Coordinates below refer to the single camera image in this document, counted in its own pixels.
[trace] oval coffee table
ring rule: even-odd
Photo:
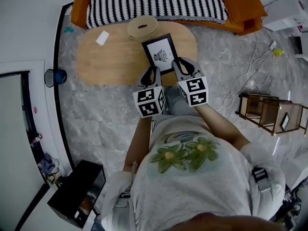
[[[192,32],[176,22],[158,22],[157,36],[170,33],[178,56],[197,60],[197,43]],[[104,45],[96,43],[102,31],[109,33]],[[100,26],[86,32],[77,46],[76,68],[90,85],[135,85],[150,66],[141,42],[127,37],[127,23]],[[176,85],[174,72],[162,76],[164,86]]]

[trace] cable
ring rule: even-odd
[[[273,41],[275,41],[274,38],[271,36],[271,34],[270,34],[265,28],[263,28],[263,29],[267,32],[267,34],[271,37],[271,39],[272,39]],[[258,37],[257,37],[256,32],[255,32],[255,36],[256,36],[256,46],[255,46],[254,53],[253,53],[253,55],[252,55],[252,57],[251,57],[251,59],[250,59],[250,64],[249,64],[248,70],[247,70],[245,73],[239,75],[239,76],[235,79],[234,84],[232,85],[232,88],[231,88],[230,92],[228,93],[228,95],[225,97],[225,99],[224,99],[224,101],[223,101],[223,107],[224,107],[225,109],[227,109],[227,108],[229,108],[229,107],[231,107],[231,106],[233,105],[234,99],[235,99],[235,102],[236,102],[236,100],[237,100],[239,94],[242,92],[242,90],[246,87],[247,83],[248,83],[252,78],[254,79],[254,81],[255,81],[257,84],[259,84],[259,85],[262,86],[262,85],[264,85],[264,84],[266,83],[267,78],[268,78],[269,76],[271,77],[271,79],[270,79],[270,85],[269,85],[269,87],[267,88],[267,90],[266,90],[264,93],[267,93],[267,91],[270,89],[270,87],[271,87],[271,85],[272,85],[272,83],[273,83],[274,77],[273,77],[272,74],[268,74],[268,75],[265,77],[265,80],[264,80],[263,83],[259,83],[259,82],[256,80],[256,78],[255,78],[255,75],[261,70],[261,68],[262,68],[263,64],[265,63],[265,61],[266,61],[272,54],[274,54],[272,51],[266,51],[261,57],[255,59],[254,62],[252,63],[252,59],[254,58],[255,53],[256,53],[256,51],[257,51],[257,41],[258,41]],[[260,59],[262,59],[267,53],[269,53],[269,54],[267,55],[267,57],[265,58],[265,60],[261,63],[261,65],[260,65],[260,67],[258,68],[258,70],[254,73],[254,64],[255,64],[255,62],[258,61],[258,60],[260,60]],[[251,68],[251,74],[252,74],[252,75],[251,75],[251,76],[248,78],[248,80],[245,82],[243,88],[238,92],[238,94],[235,95],[235,96],[233,97],[232,103],[231,103],[229,106],[226,107],[226,106],[225,106],[225,101],[226,101],[226,99],[232,94],[232,91],[233,91],[233,88],[234,88],[234,86],[235,86],[235,84],[236,84],[237,79],[240,78],[240,77],[242,77],[242,76],[244,76],[244,75],[248,75],[248,74],[249,74],[249,71],[250,71],[250,68]],[[254,88],[254,87],[257,88],[257,90],[259,91],[260,94],[264,94],[264,93],[261,93],[261,91],[259,90],[259,88],[258,88],[256,85],[253,85],[253,86],[249,89],[248,93],[249,93],[249,92],[251,91],[251,89]]]

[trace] green flower print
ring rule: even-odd
[[[188,155],[188,150],[178,150],[179,144],[171,147],[163,147],[157,150],[157,153],[150,158],[151,163],[159,162],[158,171],[164,173],[170,166],[181,170],[186,170],[183,159]]]
[[[200,137],[198,142],[187,143],[185,146],[191,150],[186,157],[186,160],[190,161],[189,170],[196,171],[206,158],[215,161],[218,158],[218,154],[213,150],[217,149],[216,145],[216,143],[203,137]]]

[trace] brown leather sofa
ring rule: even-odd
[[[86,29],[87,8],[90,0],[75,0],[71,22]],[[239,36],[258,31],[262,28],[261,17],[266,16],[260,0],[224,0],[229,18],[224,25],[213,22],[187,22],[201,26],[210,26],[236,33]]]

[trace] floor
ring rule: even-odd
[[[69,26],[74,32],[65,32]],[[232,93],[230,92],[235,79],[247,72],[250,59],[256,46],[254,33],[239,37],[228,31],[205,26],[187,26],[195,35],[198,45],[198,63],[207,77],[210,96],[209,105],[224,115],[250,141],[261,142],[271,153],[279,136],[271,136],[268,132],[249,121],[239,118],[235,111],[239,100],[232,103],[233,97],[243,88],[249,91],[256,85],[260,92],[287,99],[291,92],[294,103],[308,105],[308,63],[295,58],[295,42],[286,32],[270,32],[272,37],[283,49],[284,55],[273,56],[262,65],[256,80],[264,85],[250,80],[251,73],[237,79]],[[69,150],[75,164],[81,159],[104,165],[107,185],[110,175],[115,170],[121,170],[126,152],[134,134],[139,115],[135,109],[132,93],[133,86],[89,86],[83,83],[75,71],[75,51],[78,39],[86,31],[70,23],[70,15],[64,17],[59,46],[58,65],[68,73],[67,81],[59,86],[60,106],[64,130],[68,140]],[[261,57],[271,45],[272,39],[264,31],[257,32],[257,50],[254,60]],[[256,71],[263,59],[255,62]],[[303,130],[287,133],[281,136],[276,150],[276,159],[282,169],[287,169],[290,158],[308,150],[308,138],[303,137]],[[101,208],[104,196],[102,194],[96,204]]]

